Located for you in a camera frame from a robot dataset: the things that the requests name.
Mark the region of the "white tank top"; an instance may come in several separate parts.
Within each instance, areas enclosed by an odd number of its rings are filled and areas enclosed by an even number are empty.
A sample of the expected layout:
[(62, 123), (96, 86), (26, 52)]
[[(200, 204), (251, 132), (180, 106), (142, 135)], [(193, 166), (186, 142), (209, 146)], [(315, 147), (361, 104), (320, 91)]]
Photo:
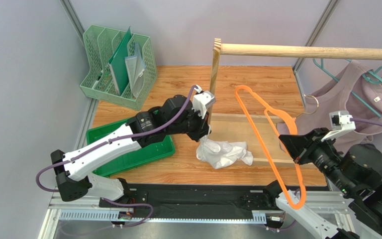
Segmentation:
[(254, 160), (247, 142), (214, 141), (208, 135), (200, 139), (196, 157), (199, 161), (209, 163), (214, 169), (228, 167), (237, 160), (251, 166)]

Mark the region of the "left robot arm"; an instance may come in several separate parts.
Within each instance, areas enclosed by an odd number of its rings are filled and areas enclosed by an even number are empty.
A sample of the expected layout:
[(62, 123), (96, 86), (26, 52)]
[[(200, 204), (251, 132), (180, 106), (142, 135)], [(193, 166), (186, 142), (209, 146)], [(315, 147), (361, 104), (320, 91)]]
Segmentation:
[(71, 202), (83, 196), (116, 201), (129, 194), (124, 179), (109, 179), (93, 171), (112, 160), (162, 142), (166, 136), (186, 134), (198, 142), (210, 134), (208, 109), (216, 102), (209, 91), (190, 100), (182, 95), (169, 98), (161, 107), (139, 112), (106, 137), (73, 152), (56, 150), (51, 159), (56, 166), (56, 183), (61, 199)]

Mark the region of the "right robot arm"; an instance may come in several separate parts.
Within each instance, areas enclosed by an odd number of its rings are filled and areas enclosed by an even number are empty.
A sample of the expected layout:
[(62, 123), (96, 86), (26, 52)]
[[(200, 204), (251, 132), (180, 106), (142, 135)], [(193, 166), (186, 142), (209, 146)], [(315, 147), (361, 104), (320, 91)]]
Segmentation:
[(274, 181), (263, 190), (265, 207), (291, 215), (317, 239), (382, 239), (382, 153), (372, 144), (355, 144), (338, 152), (328, 130), (317, 128), (306, 135), (280, 135), (296, 165), (312, 163), (338, 189), (363, 227), (361, 234), (346, 231), (324, 220), (307, 206), (293, 209), (298, 198)]

